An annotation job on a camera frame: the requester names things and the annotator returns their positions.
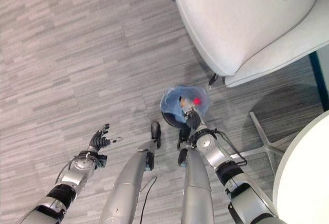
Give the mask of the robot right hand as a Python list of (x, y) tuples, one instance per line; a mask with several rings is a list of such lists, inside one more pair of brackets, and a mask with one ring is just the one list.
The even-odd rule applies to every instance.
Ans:
[(185, 120), (187, 126), (194, 130), (197, 130), (202, 122), (200, 115), (194, 108), (191, 108), (185, 112)]

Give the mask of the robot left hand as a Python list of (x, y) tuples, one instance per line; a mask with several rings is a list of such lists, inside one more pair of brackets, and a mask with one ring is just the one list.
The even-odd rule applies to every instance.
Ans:
[(87, 148), (88, 151), (98, 153), (99, 150), (105, 148), (113, 143), (118, 143), (123, 140), (122, 137), (107, 138), (106, 135), (109, 132), (110, 125), (109, 123), (104, 124), (104, 126), (97, 130), (92, 136)]

